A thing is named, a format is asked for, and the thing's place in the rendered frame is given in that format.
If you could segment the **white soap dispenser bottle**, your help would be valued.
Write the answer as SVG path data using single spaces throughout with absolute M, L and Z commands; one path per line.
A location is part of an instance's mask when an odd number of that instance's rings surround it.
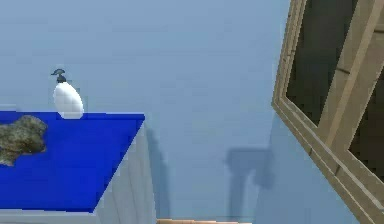
M 84 104 L 77 90 L 67 82 L 64 69 L 56 69 L 51 75 L 56 77 L 53 99 L 56 110 L 62 119 L 81 119 Z

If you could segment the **blue topped white counter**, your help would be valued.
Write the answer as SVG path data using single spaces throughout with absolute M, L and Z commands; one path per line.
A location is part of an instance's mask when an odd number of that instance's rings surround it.
M 47 151 L 0 165 L 0 224 L 156 224 L 143 114 L 34 115 Z

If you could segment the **tan framed window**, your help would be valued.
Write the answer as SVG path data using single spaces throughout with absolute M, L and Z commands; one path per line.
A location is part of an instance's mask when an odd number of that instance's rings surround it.
M 360 224 L 384 224 L 384 0 L 289 0 L 272 107 Z

